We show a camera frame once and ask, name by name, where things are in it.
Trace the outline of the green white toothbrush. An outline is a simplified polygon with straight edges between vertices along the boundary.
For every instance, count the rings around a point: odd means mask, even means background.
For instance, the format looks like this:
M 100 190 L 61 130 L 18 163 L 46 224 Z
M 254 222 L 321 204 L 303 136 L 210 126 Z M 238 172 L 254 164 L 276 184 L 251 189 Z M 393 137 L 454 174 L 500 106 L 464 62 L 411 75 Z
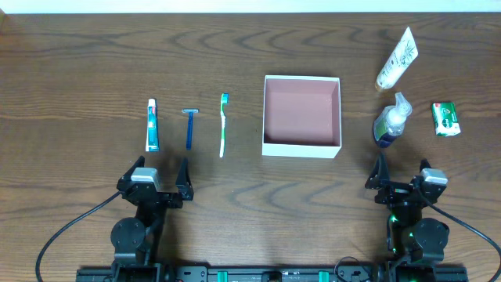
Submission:
M 225 153 L 225 125 L 226 125 L 226 116 L 224 107 L 229 103 L 229 94 L 227 92 L 223 92 L 220 99 L 220 117 L 221 117 L 221 138 L 220 138 L 220 150 L 219 157 L 223 158 Z

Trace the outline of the white box with pink interior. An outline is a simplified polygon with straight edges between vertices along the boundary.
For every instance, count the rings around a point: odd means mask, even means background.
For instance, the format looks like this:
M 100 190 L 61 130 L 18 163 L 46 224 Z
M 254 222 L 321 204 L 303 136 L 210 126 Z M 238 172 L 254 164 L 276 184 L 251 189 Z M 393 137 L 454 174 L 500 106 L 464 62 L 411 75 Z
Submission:
M 339 78 L 267 75 L 261 154 L 333 159 L 342 148 Z

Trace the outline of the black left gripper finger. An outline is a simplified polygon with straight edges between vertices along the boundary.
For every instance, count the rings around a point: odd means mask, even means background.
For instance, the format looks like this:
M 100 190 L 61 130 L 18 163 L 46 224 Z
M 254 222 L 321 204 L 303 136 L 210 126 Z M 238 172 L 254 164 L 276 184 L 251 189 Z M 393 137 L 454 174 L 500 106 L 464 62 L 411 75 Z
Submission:
M 122 181 L 131 181 L 132 175 L 137 168 L 143 168 L 145 164 L 144 156 L 139 156 L 135 163 L 122 175 Z
M 178 192 L 184 201 L 192 201 L 194 197 L 193 185 L 189 177 L 189 161 L 184 158 L 175 181 Z

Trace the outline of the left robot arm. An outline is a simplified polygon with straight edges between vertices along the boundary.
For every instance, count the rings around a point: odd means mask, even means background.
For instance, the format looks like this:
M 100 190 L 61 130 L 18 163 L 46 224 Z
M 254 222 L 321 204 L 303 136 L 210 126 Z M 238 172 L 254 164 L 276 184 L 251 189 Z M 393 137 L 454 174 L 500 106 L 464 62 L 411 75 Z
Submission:
M 185 201 L 193 199 L 188 163 L 187 159 L 181 163 L 175 181 L 176 192 L 161 190 L 158 171 L 147 168 L 143 156 L 119 178 L 118 192 L 137 210 L 135 216 L 120 220 L 111 231 L 113 282 L 160 282 L 168 279 L 166 266 L 154 259 L 167 210 L 181 208 Z

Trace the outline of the white teal toothpaste tube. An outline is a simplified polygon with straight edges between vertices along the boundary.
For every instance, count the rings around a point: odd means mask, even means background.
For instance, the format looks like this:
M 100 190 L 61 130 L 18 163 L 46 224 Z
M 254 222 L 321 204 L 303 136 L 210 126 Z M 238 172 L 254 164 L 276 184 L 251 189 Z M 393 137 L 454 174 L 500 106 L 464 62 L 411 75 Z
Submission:
M 157 101 L 151 98 L 147 106 L 146 152 L 160 150 L 157 122 Z

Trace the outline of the clear pump bottle blue liquid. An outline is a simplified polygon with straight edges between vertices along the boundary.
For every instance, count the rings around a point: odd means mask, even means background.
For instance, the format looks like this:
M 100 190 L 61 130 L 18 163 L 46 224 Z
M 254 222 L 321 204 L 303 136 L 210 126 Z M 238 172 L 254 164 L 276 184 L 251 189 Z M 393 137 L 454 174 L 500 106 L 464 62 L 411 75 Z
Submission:
M 373 138 L 379 148 L 389 147 L 404 131 L 413 109 L 401 92 L 395 94 L 395 105 L 383 109 L 373 123 Z

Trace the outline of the blue disposable razor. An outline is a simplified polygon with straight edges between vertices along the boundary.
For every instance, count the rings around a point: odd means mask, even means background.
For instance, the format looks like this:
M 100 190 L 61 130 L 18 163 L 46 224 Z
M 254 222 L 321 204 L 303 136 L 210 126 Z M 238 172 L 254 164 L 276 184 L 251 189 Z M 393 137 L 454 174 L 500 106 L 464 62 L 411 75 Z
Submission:
M 184 114 L 189 115 L 188 125 L 187 125 L 187 135 L 186 135 L 186 149 L 191 150 L 193 142 L 193 116 L 200 112 L 198 108 L 184 108 L 182 109 Z

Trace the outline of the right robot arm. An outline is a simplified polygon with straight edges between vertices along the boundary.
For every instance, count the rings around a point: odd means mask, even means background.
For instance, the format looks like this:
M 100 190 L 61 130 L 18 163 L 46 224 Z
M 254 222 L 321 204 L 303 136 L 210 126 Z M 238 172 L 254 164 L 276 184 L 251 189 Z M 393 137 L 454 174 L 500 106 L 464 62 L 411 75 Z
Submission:
M 387 207 L 387 249 L 394 255 L 378 273 L 379 281 L 436 281 L 435 265 L 445 255 L 449 227 L 422 211 L 436 203 L 447 187 L 445 173 L 423 159 L 420 174 L 410 182 L 390 179 L 384 154 L 379 154 L 365 188 L 376 190 L 374 201 Z

